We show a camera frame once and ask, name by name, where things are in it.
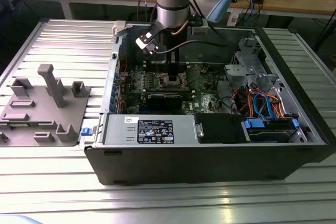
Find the motherboard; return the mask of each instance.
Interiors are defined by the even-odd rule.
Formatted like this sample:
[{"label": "motherboard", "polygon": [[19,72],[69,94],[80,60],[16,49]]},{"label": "motherboard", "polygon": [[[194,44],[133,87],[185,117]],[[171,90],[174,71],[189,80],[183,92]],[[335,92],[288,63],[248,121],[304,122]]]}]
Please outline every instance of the motherboard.
[{"label": "motherboard", "polygon": [[176,81],[167,73],[135,67],[122,78],[125,114],[223,113],[217,97],[218,71],[207,64],[187,66]]}]

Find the green circuit board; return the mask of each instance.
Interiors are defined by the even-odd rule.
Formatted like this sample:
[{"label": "green circuit board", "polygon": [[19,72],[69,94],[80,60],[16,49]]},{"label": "green circuit board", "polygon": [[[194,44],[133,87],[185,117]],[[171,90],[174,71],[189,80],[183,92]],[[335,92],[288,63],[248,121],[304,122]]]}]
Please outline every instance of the green circuit board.
[{"label": "green circuit board", "polygon": [[176,94],[184,97],[182,107],[177,111],[163,114],[223,113],[221,103],[216,96],[217,71],[211,71],[208,65],[193,65],[178,74],[179,84],[164,82],[166,73],[131,71],[127,77],[127,87],[123,90],[124,113],[150,113],[146,106],[146,96],[151,93]]}]

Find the blue latch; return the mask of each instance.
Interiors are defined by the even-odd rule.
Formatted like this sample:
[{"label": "blue latch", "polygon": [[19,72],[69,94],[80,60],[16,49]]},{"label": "blue latch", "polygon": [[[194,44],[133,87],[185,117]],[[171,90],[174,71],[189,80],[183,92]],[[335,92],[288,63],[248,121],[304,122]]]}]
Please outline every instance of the blue latch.
[{"label": "blue latch", "polygon": [[246,119],[244,121],[245,127],[249,128],[265,128],[264,122],[262,119]]},{"label": "blue latch", "polygon": [[295,126],[296,129],[298,129],[300,127],[300,123],[297,119],[293,119],[292,123],[293,123],[293,125]]},{"label": "blue latch", "polygon": [[82,128],[80,134],[82,136],[92,136],[93,135],[93,129],[92,128]]}]

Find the power supply label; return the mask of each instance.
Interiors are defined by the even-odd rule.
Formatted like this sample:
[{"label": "power supply label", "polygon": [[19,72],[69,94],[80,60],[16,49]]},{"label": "power supply label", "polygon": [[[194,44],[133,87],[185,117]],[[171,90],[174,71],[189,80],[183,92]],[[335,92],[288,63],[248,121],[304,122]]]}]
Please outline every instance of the power supply label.
[{"label": "power supply label", "polygon": [[139,120],[139,144],[173,144],[174,130],[172,120]]}]

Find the black plastic cover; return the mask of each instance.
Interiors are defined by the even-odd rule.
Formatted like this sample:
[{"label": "black plastic cover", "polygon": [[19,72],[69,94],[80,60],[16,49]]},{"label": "black plastic cover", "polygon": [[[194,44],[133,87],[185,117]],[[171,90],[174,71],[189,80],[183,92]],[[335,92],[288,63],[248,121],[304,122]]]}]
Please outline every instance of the black plastic cover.
[{"label": "black plastic cover", "polygon": [[204,134],[198,141],[201,144],[246,143],[242,120],[241,115],[227,113],[195,114],[195,122],[202,124]]}]

